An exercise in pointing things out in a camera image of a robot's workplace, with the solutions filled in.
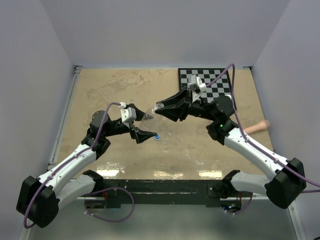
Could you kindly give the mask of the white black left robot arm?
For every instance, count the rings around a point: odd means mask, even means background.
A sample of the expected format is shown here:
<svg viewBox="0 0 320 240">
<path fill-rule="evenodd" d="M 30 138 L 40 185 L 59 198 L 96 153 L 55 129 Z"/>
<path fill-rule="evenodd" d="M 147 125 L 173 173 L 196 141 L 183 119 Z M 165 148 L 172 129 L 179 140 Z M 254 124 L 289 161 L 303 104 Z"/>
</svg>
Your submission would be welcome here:
<svg viewBox="0 0 320 240">
<path fill-rule="evenodd" d="M 92 115 L 86 136 L 80 145 L 62 162 L 38 177 L 27 177 L 21 185 L 16 209 L 23 214 L 23 226 L 30 229 L 37 225 L 48 226 L 57 216 L 59 210 L 83 195 L 107 196 L 108 191 L 117 192 L 119 186 L 104 189 L 104 179 L 92 170 L 85 171 L 76 181 L 72 178 L 99 159 L 111 145 L 108 137 L 130 134 L 130 137 L 141 144 L 153 138 L 157 133 L 144 131 L 134 125 L 141 121 L 145 112 L 133 103 L 112 102 L 117 106 L 120 118 L 111 120 L 108 110 L 99 110 Z"/>
</svg>

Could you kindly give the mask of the clear square plastic bottle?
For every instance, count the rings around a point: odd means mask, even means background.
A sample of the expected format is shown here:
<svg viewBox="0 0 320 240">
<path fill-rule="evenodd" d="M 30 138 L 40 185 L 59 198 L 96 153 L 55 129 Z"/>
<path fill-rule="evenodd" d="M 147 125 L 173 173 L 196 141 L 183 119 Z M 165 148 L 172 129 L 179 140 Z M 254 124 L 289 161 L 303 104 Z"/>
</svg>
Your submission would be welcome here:
<svg viewBox="0 0 320 240">
<path fill-rule="evenodd" d="M 154 106 L 150 107 L 142 117 L 139 128 L 143 131 L 157 132 L 160 130 L 163 116 L 156 113 L 156 110 L 164 107 L 162 102 L 157 102 Z"/>
</svg>

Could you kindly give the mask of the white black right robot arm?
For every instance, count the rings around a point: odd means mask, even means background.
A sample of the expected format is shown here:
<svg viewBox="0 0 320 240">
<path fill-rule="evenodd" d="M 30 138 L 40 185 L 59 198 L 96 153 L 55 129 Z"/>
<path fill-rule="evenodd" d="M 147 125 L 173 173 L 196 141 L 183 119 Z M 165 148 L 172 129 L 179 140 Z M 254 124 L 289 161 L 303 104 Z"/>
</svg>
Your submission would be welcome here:
<svg viewBox="0 0 320 240">
<path fill-rule="evenodd" d="M 175 95 L 156 103 L 155 113 L 174 122 L 187 116 L 210 120 L 207 133 L 214 141 L 226 146 L 254 164 L 263 175 L 247 174 L 233 170 L 224 179 L 223 192 L 230 197 L 238 192 L 267 196 L 277 207 L 286 209 L 301 194 L 307 184 L 303 163 L 288 160 L 269 150 L 231 120 L 235 113 L 232 98 L 222 95 L 210 103 L 193 99 L 193 92 L 184 87 Z"/>
</svg>

